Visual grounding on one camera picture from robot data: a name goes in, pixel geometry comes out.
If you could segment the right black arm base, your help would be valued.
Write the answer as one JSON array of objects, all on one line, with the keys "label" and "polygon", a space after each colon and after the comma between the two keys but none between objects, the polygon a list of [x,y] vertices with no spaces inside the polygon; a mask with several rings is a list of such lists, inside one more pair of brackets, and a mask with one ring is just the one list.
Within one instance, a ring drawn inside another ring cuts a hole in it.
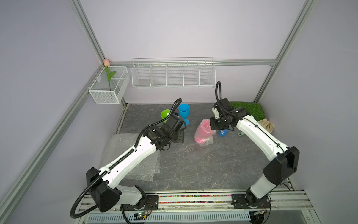
[{"label": "right black arm base", "polygon": [[237,193],[232,194],[232,205],[235,209],[270,209],[271,200],[268,195],[257,199],[252,194]]}]

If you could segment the blue tape dispenser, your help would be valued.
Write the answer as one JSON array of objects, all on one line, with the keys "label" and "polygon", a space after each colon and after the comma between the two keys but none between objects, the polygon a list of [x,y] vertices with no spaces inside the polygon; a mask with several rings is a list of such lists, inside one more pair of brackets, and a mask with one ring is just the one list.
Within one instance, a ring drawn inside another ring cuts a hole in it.
[{"label": "blue tape dispenser", "polygon": [[225,137],[227,135],[228,130],[224,129],[224,130],[220,130],[218,131],[218,135],[221,137]]}]

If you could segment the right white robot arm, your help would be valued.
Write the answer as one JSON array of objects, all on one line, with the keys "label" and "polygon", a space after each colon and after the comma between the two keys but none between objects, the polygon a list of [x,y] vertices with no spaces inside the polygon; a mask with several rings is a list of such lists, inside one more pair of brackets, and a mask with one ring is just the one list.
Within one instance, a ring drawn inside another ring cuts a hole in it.
[{"label": "right white robot arm", "polygon": [[222,97],[222,84],[215,85],[216,103],[214,117],[210,119],[212,130],[233,130],[247,135],[266,155],[269,164],[261,177],[246,191],[245,199],[249,206],[268,198],[268,194],[297,171],[300,152],[296,147],[288,147],[264,129],[244,107],[233,108],[227,98]]}]

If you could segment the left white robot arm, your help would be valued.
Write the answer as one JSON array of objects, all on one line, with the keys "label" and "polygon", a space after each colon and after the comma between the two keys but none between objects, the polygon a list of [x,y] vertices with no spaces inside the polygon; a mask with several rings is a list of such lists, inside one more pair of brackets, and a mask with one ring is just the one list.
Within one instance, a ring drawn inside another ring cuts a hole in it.
[{"label": "left white robot arm", "polygon": [[[167,151],[173,142],[179,140],[179,133],[186,128],[184,120],[175,112],[181,103],[182,99],[177,99],[165,118],[148,124],[139,133],[134,145],[118,158],[100,169],[91,168],[87,171],[87,187],[71,207],[72,219],[80,218],[95,209],[106,212],[116,204],[122,208],[129,205],[135,210],[145,208],[148,204],[146,193],[139,186],[121,186],[120,182],[145,158],[157,151]],[[76,209],[87,193],[92,196],[95,205],[77,213]]]}]

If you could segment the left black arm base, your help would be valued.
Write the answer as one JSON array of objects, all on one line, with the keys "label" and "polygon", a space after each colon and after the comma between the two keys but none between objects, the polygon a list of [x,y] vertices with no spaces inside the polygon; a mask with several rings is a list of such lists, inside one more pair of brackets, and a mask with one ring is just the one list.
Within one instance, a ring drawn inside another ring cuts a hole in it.
[{"label": "left black arm base", "polygon": [[124,211],[157,211],[159,206],[159,196],[149,195],[141,199],[136,205],[124,204]]}]

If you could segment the blue plastic wine glass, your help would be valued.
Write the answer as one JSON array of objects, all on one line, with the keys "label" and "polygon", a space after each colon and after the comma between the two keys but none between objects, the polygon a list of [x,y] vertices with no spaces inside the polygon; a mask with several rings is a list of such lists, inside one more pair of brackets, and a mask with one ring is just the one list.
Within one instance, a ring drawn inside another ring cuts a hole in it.
[{"label": "blue plastic wine glass", "polygon": [[180,104],[178,107],[180,117],[184,120],[186,125],[189,125],[189,120],[187,119],[190,114],[190,105],[189,104]]}]

